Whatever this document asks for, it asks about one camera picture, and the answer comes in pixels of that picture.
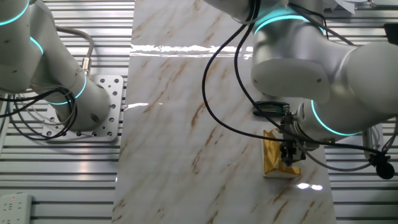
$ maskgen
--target robotic arm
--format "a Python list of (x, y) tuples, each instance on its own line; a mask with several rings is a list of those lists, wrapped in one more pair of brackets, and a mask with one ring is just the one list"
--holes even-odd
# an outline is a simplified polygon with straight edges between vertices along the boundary
[[(239, 21), (249, 15), (249, 0), (205, 1)], [(262, 0), (259, 17), (277, 3)], [(290, 3), (323, 14), (320, 0)], [(398, 46), (337, 44), (283, 4), (256, 21), (253, 30), (253, 85), (267, 95), (305, 98), (290, 118), (283, 119), (291, 133), (335, 142), (398, 113)], [(292, 139), (286, 134), (284, 138)], [(303, 147), (311, 151), (318, 146)], [(299, 154), (294, 157), (289, 163), (301, 160)]]
[[(107, 117), (108, 93), (90, 80), (62, 44), (53, 16), (41, 0), (0, 1), (0, 53), (0, 94), (23, 93), (28, 88), (41, 94), (49, 86), (64, 86), (75, 96), (79, 112), (72, 131), (92, 130)], [(60, 121), (70, 117), (62, 94), (45, 100)]]

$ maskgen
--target marble-patterned table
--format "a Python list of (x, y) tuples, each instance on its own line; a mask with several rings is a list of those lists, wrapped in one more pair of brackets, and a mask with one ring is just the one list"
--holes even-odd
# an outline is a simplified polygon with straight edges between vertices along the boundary
[[(221, 127), (204, 107), (206, 63), (238, 27), (202, 0), (136, 1), (113, 223), (336, 223), (326, 169), (306, 160), (296, 179), (263, 178), (260, 140)], [(210, 70), (209, 103), (225, 123), (261, 134), (272, 125), (252, 115), (238, 86), (237, 43)], [(250, 81), (251, 43), (239, 68), (264, 100)], [(323, 148), (313, 155), (325, 161)]]

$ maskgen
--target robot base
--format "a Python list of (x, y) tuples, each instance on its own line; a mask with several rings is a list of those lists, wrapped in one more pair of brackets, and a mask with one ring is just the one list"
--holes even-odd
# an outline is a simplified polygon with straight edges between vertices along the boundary
[[(49, 142), (111, 142), (118, 136), (119, 117), (121, 114), (121, 101), (123, 92), (123, 77), (115, 75), (91, 75), (91, 80), (94, 83), (101, 85), (109, 94), (111, 98), (111, 109), (106, 119), (92, 131), (74, 132), (68, 131), (66, 136), (51, 139)], [(55, 109), (49, 106), (46, 117), (54, 120), (54, 123), (59, 123)], [(52, 126), (45, 124), (42, 134), (52, 136), (57, 134), (63, 126)]]

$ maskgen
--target electrical outlet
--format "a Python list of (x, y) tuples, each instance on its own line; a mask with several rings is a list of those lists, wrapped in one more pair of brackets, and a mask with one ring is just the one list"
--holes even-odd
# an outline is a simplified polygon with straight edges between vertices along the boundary
[(0, 224), (29, 224), (32, 196), (4, 195), (0, 198)]

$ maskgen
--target yellow package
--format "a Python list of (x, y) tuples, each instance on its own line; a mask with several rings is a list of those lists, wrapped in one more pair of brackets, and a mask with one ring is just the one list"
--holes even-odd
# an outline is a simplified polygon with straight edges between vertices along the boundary
[[(277, 129), (273, 129), (269, 133), (263, 131), (263, 135), (269, 138), (282, 138)], [(280, 142), (262, 140), (261, 141), (262, 167), (263, 176), (269, 178), (295, 178), (301, 173), (299, 167), (288, 167), (280, 159)]]

